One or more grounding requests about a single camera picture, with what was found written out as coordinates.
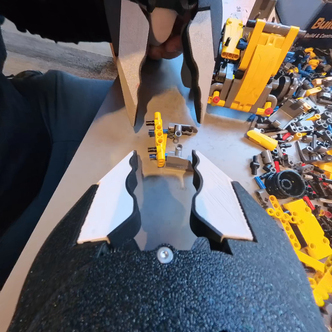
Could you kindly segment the person's dark clothing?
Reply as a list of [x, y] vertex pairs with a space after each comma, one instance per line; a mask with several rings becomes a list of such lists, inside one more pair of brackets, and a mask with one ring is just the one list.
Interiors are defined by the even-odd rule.
[[7, 77], [6, 57], [1, 33], [1, 288], [114, 82], [59, 70]]

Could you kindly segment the black toy wheel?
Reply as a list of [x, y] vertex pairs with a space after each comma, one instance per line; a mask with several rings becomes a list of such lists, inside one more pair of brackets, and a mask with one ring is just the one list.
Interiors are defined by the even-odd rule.
[[278, 199], [300, 199], [306, 193], [304, 179], [292, 170], [273, 173], [265, 178], [264, 184], [268, 194]]

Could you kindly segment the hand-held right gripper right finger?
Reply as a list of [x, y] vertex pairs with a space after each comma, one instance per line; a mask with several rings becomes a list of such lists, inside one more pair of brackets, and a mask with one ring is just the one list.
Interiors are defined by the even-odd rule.
[[190, 226], [198, 237], [253, 241], [232, 179], [202, 153], [192, 150], [193, 185]]

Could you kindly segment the white instruction manual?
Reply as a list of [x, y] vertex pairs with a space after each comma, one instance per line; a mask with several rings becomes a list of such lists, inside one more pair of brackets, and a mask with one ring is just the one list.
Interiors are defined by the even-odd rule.
[[236, 18], [242, 20], [245, 25], [252, 6], [251, 0], [223, 0], [222, 23], [225, 24], [228, 18]]

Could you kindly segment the partly built yellow toy vehicle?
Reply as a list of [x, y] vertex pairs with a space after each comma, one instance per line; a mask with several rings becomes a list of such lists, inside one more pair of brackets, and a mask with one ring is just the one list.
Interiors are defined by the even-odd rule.
[[294, 40], [305, 35], [296, 26], [269, 22], [277, 1], [255, 1], [246, 22], [235, 14], [226, 19], [219, 43], [208, 104], [259, 116], [277, 105], [271, 94]]

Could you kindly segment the grey striped wedge brick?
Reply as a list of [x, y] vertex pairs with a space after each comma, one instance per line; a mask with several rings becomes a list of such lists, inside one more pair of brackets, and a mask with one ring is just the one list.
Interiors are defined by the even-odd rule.
[[193, 167], [188, 159], [182, 158], [182, 144], [177, 144], [174, 151], [169, 151], [166, 158], [166, 168], [193, 172]]

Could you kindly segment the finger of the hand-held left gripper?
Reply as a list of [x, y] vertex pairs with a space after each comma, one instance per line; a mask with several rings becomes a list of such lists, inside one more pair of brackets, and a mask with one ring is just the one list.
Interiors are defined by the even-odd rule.
[[215, 65], [210, 10], [196, 13], [195, 17], [183, 27], [181, 40], [182, 83], [192, 90], [197, 122], [202, 123]]
[[148, 20], [139, 4], [121, 1], [119, 48], [116, 58], [125, 107], [132, 127], [135, 126], [141, 67], [146, 57]]

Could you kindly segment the yellow rounded toy panel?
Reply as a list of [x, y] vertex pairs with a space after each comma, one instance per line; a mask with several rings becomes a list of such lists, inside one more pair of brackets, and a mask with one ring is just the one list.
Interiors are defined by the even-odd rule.
[[257, 128], [247, 131], [246, 135], [250, 141], [269, 151], [273, 151], [278, 145], [277, 140], [263, 134]]

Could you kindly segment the dark kit box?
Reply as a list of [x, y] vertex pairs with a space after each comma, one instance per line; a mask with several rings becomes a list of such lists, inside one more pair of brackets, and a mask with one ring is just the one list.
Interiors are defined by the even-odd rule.
[[298, 45], [332, 48], [332, 1], [278, 0], [275, 8], [282, 24], [306, 31], [298, 38]]

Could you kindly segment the grey desk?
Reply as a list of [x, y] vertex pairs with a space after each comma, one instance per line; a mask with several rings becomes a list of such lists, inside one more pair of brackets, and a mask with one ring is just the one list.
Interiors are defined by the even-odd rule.
[[[148, 161], [147, 127], [133, 129], [117, 79], [87, 133], [94, 151], [59, 182], [1, 293], [2, 331], [327, 331], [285, 231], [251, 196], [243, 124], [208, 114], [185, 137], [232, 179], [253, 241], [197, 236], [193, 173]], [[141, 227], [121, 247], [77, 244], [97, 183], [137, 151]]]

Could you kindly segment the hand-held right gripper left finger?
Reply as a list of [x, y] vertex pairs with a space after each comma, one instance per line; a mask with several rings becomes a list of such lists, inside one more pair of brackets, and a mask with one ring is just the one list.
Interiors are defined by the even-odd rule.
[[140, 230], [141, 216], [135, 188], [138, 184], [137, 151], [131, 151], [98, 183], [77, 244], [106, 241], [121, 247]]

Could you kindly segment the person's left hand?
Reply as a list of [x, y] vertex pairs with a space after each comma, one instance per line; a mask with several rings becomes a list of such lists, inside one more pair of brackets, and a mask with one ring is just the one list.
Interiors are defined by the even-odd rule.
[[160, 45], [150, 45], [147, 50], [147, 56], [151, 60], [174, 59], [183, 53], [181, 35], [171, 35], [164, 43]]

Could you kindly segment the pile of loose toy bricks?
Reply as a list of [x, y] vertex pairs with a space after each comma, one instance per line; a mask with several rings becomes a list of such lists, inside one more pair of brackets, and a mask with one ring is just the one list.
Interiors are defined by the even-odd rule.
[[[251, 173], [259, 187], [255, 195], [279, 221], [307, 270], [316, 304], [325, 307], [332, 287], [331, 49], [293, 48], [272, 84], [277, 97], [273, 113], [248, 119], [249, 130], [257, 128], [278, 141], [273, 151], [262, 147], [261, 162], [258, 155], [252, 157]], [[304, 179], [302, 198], [268, 194], [265, 178], [286, 170]]]

